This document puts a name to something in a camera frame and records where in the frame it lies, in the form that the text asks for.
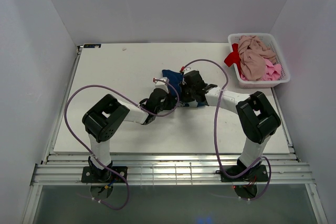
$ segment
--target cable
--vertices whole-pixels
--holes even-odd
[[[176,105],[175,105],[175,107],[170,111],[170,112],[168,112],[168,113],[166,113],[166,114],[160,114],[160,115],[157,115],[157,114],[154,114],[154,113],[152,113],[152,112],[150,112],[150,111],[148,111],[148,110],[146,110],[146,109],[144,109],[143,107],[140,107],[140,109],[141,110],[143,110],[143,111],[145,111],[145,112],[147,112],[148,114],[150,114],[150,115],[154,115],[154,116],[158,116],[158,117],[163,117],[163,116],[167,116],[167,115],[169,115],[169,114],[171,114],[176,108],[177,108],[177,106],[178,106],[178,104],[179,104],[179,102],[180,102],[180,97],[179,97],[179,93],[177,92],[177,90],[171,85],[171,84],[169,84],[168,82],[166,82],[166,81],[163,81],[163,80],[160,80],[160,79],[153,79],[153,81],[154,82],[156,82],[156,81],[161,81],[161,82],[163,82],[163,83],[165,83],[165,84],[167,84],[170,88],[172,88],[172,90],[174,90],[174,92],[176,93],[176,96],[177,96],[177,102],[176,102]],[[109,91],[111,91],[111,92],[113,92],[113,93],[115,93],[115,94],[117,94],[117,95],[119,95],[119,96],[121,96],[122,98],[124,98],[125,100],[127,100],[128,102],[130,102],[130,103],[132,103],[134,106],[138,106],[138,104],[137,103],[135,103],[135,102],[133,102],[132,100],[130,100],[129,98],[127,98],[127,97],[125,97],[124,95],[122,95],[121,93],[119,93],[118,91],[116,91],[116,90],[114,90],[114,89],[112,89],[112,88],[109,88],[109,87],[106,87],[106,86],[103,86],[103,85],[87,85],[87,86],[84,86],[84,87],[82,87],[82,88],[80,88],[79,90],[77,90],[75,93],[73,93],[73,95],[69,98],[69,100],[68,100],[68,102],[66,103],[66,105],[65,105],[65,108],[64,108],[64,121],[65,121],[65,124],[66,124],[66,126],[67,126],[67,128],[68,128],[68,130],[69,130],[69,132],[73,135],[73,137],[91,154],[91,155],[93,155],[93,158],[97,161],[97,163],[98,164],[100,164],[102,167],[104,167],[105,169],[107,169],[107,170],[109,170],[111,173],[113,173],[113,174],[115,174],[115,175],[117,175],[117,176],[119,176],[124,182],[125,182],[125,184],[126,184],[126,187],[127,187],[127,197],[126,197],[126,200],[125,200],[125,202],[124,202],[124,204],[122,205],[122,206],[120,206],[120,207],[114,207],[114,206],[112,206],[112,205],[110,205],[110,204],[108,204],[108,203],[106,203],[106,202],[104,202],[104,201],[102,201],[102,200],[97,200],[97,199],[95,199],[94,197],[92,198],[92,199],[94,199],[94,200],[96,200],[96,201],[98,201],[99,203],[102,203],[102,204],[104,204],[104,205],[106,205],[106,206],[108,206],[109,208],[111,208],[111,209],[113,209],[113,210],[121,210],[121,209],[123,209],[126,205],[127,205],[127,203],[128,203],[128,201],[129,201],[129,199],[130,199],[130,186],[129,186],[129,184],[128,184],[128,182],[127,182],[127,180],[123,177],[123,176],[121,176],[119,173],[117,173],[117,172],[115,172],[114,170],[112,170],[112,169],[110,169],[110,168],[108,168],[106,165],[104,165],[104,164],[102,164],[100,161],[99,161],[99,159],[97,159],[96,157],[95,157],[95,155],[94,155],[94,153],[93,153],[93,151],[75,134],[75,132],[72,130],[72,128],[70,127],[70,124],[69,124],[69,122],[68,122],[68,108],[69,108],[69,104],[71,103],[71,101],[74,99],[74,97],[80,92],[80,91],[82,91],[82,90],[84,90],[84,89],[88,89],[88,88],[103,88],[103,89],[107,89],[107,90],[109,90]]]
[[[215,152],[216,152],[216,156],[217,156],[217,161],[219,163],[219,167],[222,171],[222,173],[224,173],[224,175],[228,178],[239,178],[240,176],[243,176],[245,173],[247,173],[252,167],[254,167],[257,163],[259,163],[261,161],[261,159],[265,159],[267,164],[268,164],[268,167],[269,167],[269,177],[268,177],[268,181],[267,181],[267,184],[266,184],[266,187],[263,189],[263,191],[258,195],[256,196],[255,198],[252,198],[252,199],[246,199],[246,198],[242,198],[244,200],[255,200],[255,199],[258,199],[260,198],[264,193],[265,191],[267,190],[268,186],[269,186],[269,183],[270,183],[270,180],[271,180],[271,174],[272,174],[272,171],[271,171],[271,164],[269,162],[269,160],[267,159],[267,157],[265,156],[262,156],[262,157],[259,157],[257,158],[255,161],[253,161],[252,164],[250,164],[244,171],[242,171],[241,173],[235,175],[235,176],[231,176],[229,174],[226,173],[223,165],[222,165],[222,161],[221,161],[221,157],[219,156],[219,151],[218,151],[218,144],[217,144],[217,119],[218,119],[218,112],[219,112],[219,108],[220,108],[220,105],[221,105],[221,101],[222,101],[222,95],[223,95],[223,92],[224,92],[224,89],[226,88],[228,82],[229,82],[229,78],[228,78],[228,75],[226,73],[226,71],[224,70],[224,68],[222,66],[220,66],[218,63],[212,61],[212,60],[208,60],[208,59],[198,59],[198,60],[193,60],[191,62],[189,62],[187,65],[185,65],[184,67],[186,68],[187,66],[189,66],[190,64],[194,63],[194,62],[198,62],[198,61],[207,61],[207,62],[210,62],[210,63],[213,63],[215,64],[216,66],[218,66],[221,71],[224,73],[225,75],[225,78],[226,78],[226,82],[225,84],[223,85],[222,87],[222,90],[220,91],[219,93],[219,97],[218,97],[218,103],[217,103],[217,106],[216,106],[216,110],[215,110],[215,119],[214,119],[214,143],[215,143]]]

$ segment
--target white laundry basket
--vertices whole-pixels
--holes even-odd
[[[247,89],[247,88],[272,88],[280,83],[284,83],[284,82],[288,82],[290,80],[290,74],[285,62],[285,59],[282,55],[282,53],[280,52],[280,49],[278,47],[278,44],[276,43],[273,35],[271,34],[230,34],[228,36],[228,42],[230,44],[230,51],[233,52],[232,49],[232,44],[234,43],[239,43],[239,40],[241,38],[242,35],[256,35],[260,38],[260,40],[265,43],[265,45],[270,48],[273,52],[276,53],[276,63],[279,63],[282,65],[282,70],[281,70],[281,77],[279,80],[277,81],[243,81],[240,78],[239,75],[239,71],[237,68],[237,65],[235,65],[235,70],[236,70],[236,75],[239,81],[239,86],[243,89]]]

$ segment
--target gray wall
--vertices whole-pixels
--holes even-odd
[[[0,222],[19,223],[76,47],[50,0],[0,0]]]
[[[72,39],[226,42],[270,32],[286,0],[52,0]]]
[[[336,0],[287,0],[271,33],[291,80],[277,95],[298,156],[308,161],[329,223],[336,223]]]

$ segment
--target blue cloth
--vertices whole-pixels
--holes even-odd
[[[179,96],[181,97],[181,82],[183,80],[183,75],[181,73],[178,72],[174,72],[172,70],[167,70],[164,69],[162,70],[162,76],[163,77],[167,77],[169,79],[169,84],[172,85],[176,90],[177,93],[179,94]],[[173,97],[176,97],[175,91],[169,87],[170,93],[172,94]]]

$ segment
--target purple cable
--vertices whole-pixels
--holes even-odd
[[[168,113],[166,113],[166,114],[161,114],[161,115],[154,114],[154,113],[152,113],[152,112],[150,112],[150,111],[144,109],[143,107],[139,107],[139,108],[140,108],[141,110],[147,112],[147,113],[150,114],[150,115],[155,115],[155,116],[158,116],[158,117],[167,116],[167,115],[171,114],[171,113],[177,108],[177,106],[178,106],[178,104],[179,104],[179,102],[180,102],[180,97],[179,97],[179,95],[178,95],[179,93],[177,92],[177,90],[176,90],[171,84],[169,84],[169,83],[166,82],[166,81],[159,80],[159,79],[153,79],[153,81],[154,81],[154,82],[155,82],[155,81],[161,81],[161,82],[167,84],[170,88],[172,88],[172,89],[174,90],[174,92],[176,93],[176,96],[177,96],[177,102],[176,102],[175,107],[174,107],[170,112],[168,112]],[[120,206],[120,207],[114,207],[114,206],[112,206],[112,205],[110,205],[110,204],[104,202],[103,200],[99,201],[99,200],[97,200],[97,199],[95,199],[95,198],[93,198],[93,199],[96,200],[96,201],[98,201],[98,202],[103,203],[104,205],[108,206],[109,208],[111,208],[111,209],[113,209],[113,210],[121,210],[122,208],[124,208],[124,207],[127,205],[128,201],[129,201],[129,199],[130,199],[130,186],[129,186],[127,180],[126,180],[123,176],[121,176],[119,173],[117,173],[117,172],[115,172],[114,170],[108,168],[106,165],[103,165],[97,158],[95,158],[93,151],[92,151],[92,150],[91,150],[91,149],[90,149],[90,148],[89,148],[89,147],[88,147],[88,146],[87,146],[87,145],[86,145],[86,144],[85,144],[85,143],[84,143],[84,142],[83,142],[83,141],[82,141],[82,140],[81,140],[75,133],[74,133],[74,131],[72,130],[72,128],[70,127],[69,122],[68,122],[68,115],[67,115],[67,114],[68,114],[68,108],[69,108],[69,104],[70,104],[70,102],[73,100],[73,98],[74,98],[80,91],[82,91],[82,90],[84,90],[84,89],[88,89],[88,88],[103,88],[103,89],[107,89],[107,90],[109,90],[109,91],[111,91],[111,92],[113,92],[113,93],[116,93],[117,95],[121,96],[122,98],[124,98],[124,99],[127,100],[128,102],[132,103],[134,106],[138,106],[138,104],[135,103],[135,102],[133,102],[133,101],[130,100],[129,98],[125,97],[124,95],[122,95],[122,94],[119,93],[118,91],[116,91],[116,90],[114,90],[114,89],[111,89],[111,88],[109,88],[109,87],[106,87],[106,86],[103,86],[103,85],[87,85],[87,86],[84,86],[84,87],[80,88],[80,89],[77,90],[75,93],[73,93],[73,95],[69,98],[69,100],[68,100],[68,102],[66,103],[65,108],[64,108],[64,121],[65,121],[65,124],[66,124],[68,130],[69,130],[70,133],[73,135],[73,137],[74,137],[74,138],[75,138],[75,139],[76,139],[82,146],[84,146],[84,148],[87,149],[88,152],[89,152],[91,155],[93,155],[94,159],[97,161],[98,164],[100,164],[102,167],[104,167],[105,169],[109,170],[109,171],[112,172],[113,174],[119,176],[119,177],[125,182],[126,187],[127,187],[127,198],[126,198],[126,201],[125,201],[125,203],[124,203],[122,206]]]
[[[219,163],[219,167],[221,169],[221,171],[224,173],[224,175],[228,178],[239,178],[240,176],[243,176],[245,173],[247,173],[252,167],[254,167],[257,163],[259,163],[261,161],[261,158],[264,158],[268,164],[268,167],[269,167],[269,177],[268,177],[268,181],[267,181],[267,184],[266,184],[266,187],[263,189],[263,191],[258,195],[256,196],[255,198],[252,198],[252,199],[248,199],[248,198],[242,198],[244,200],[255,200],[255,199],[258,199],[260,198],[264,193],[265,191],[267,190],[268,186],[269,186],[269,183],[270,183],[270,180],[271,180],[271,175],[272,175],[272,170],[271,170],[271,164],[269,162],[269,160],[267,159],[267,157],[265,156],[262,156],[262,157],[259,157],[257,158],[255,161],[253,161],[252,164],[250,164],[244,171],[242,171],[241,173],[235,175],[235,176],[231,176],[229,174],[226,173],[223,165],[222,165],[222,161],[221,161],[221,157],[219,156],[219,151],[218,151],[218,144],[217,144],[217,119],[218,119],[218,112],[219,112],[219,108],[220,108],[220,105],[221,105],[221,101],[222,101],[222,95],[223,95],[223,92],[224,92],[224,89],[225,87],[227,86],[228,82],[229,82],[229,78],[228,78],[228,75],[227,73],[225,72],[224,68],[221,67],[218,63],[212,61],[212,60],[208,60],[208,59],[198,59],[198,60],[193,60],[191,62],[189,62],[187,65],[185,65],[184,67],[187,67],[189,66],[190,64],[194,63],[194,62],[197,62],[197,61],[207,61],[207,62],[210,62],[210,63],[213,63],[215,64],[216,66],[218,66],[221,71],[224,73],[225,75],[225,78],[226,78],[226,82],[225,84],[223,85],[222,87],[222,90],[220,91],[219,93],[219,97],[218,97],[218,103],[217,103],[217,106],[216,106],[216,111],[215,111],[215,119],[214,119],[214,143],[215,143],[215,152],[216,152],[216,156],[217,156],[217,160],[218,160],[218,163]]]

